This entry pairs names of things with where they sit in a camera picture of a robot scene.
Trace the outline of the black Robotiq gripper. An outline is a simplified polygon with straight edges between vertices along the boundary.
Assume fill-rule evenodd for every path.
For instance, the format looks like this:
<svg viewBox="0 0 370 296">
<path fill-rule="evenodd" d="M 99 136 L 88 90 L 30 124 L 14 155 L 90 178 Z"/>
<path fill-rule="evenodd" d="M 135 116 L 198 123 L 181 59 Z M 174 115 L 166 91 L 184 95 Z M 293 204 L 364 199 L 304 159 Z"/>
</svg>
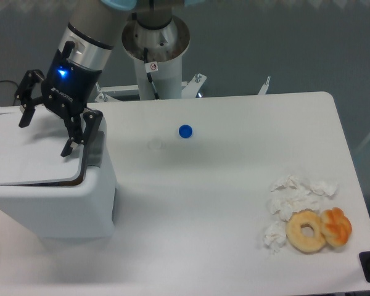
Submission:
<svg viewBox="0 0 370 296">
<path fill-rule="evenodd" d="M 18 126 L 30 124 L 35 107 L 43 103 L 44 97 L 45 107 L 64 120 L 68 132 L 61 156 L 69 156 L 78 145 L 87 146 L 96 137 L 103 118 L 101 111 L 87 108 L 87 99 L 101 73 L 64 59 L 57 50 L 46 78 L 38 69 L 24 74 L 14 94 L 22 112 Z M 33 99 L 32 92 L 39 83 L 43 97 Z"/>
</svg>

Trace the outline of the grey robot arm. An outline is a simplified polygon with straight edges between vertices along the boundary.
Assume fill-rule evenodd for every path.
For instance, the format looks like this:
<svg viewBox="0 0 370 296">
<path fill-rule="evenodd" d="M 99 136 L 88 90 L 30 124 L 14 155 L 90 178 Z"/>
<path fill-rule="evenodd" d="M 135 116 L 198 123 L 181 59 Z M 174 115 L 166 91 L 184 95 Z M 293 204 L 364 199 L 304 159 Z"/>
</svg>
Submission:
<svg viewBox="0 0 370 296">
<path fill-rule="evenodd" d="M 182 58 L 190 43 L 187 25 L 173 15 L 174 7 L 191 1 L 80 1 L 47 73 L 29 70 L 16 92 L 28 126 L 37 105 L 63 119 L 68 140 L 61 155 L 92 141 L 102 114 L 87 106 L 115 45 L 121 42 L 133 59 L 142 100 L 179 99 Z"/>
</svg>

